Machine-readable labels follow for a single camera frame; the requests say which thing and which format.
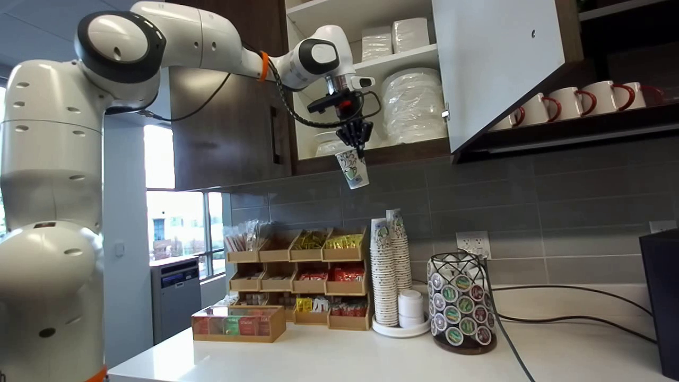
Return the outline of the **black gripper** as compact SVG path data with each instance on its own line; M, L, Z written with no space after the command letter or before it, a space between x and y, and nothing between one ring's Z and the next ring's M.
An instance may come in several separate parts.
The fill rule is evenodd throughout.
M333 123L340 138L340 153L356 148L365 158L374 123L363 115L365 91L354 87L345 76L326 76L326 94L308 104L309 112L336 110Z

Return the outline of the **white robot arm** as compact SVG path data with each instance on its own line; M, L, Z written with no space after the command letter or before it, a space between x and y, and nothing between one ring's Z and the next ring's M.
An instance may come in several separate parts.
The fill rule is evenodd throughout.
M166 67L219 71L302 91L328 85L343 144L369 126L347 104L360 79L345 29L325 23L290 51L244 44L222 14L140 0L80 19L76 58L10 71L2 118L2 382L106 382L104 169L106 115L146 108Z

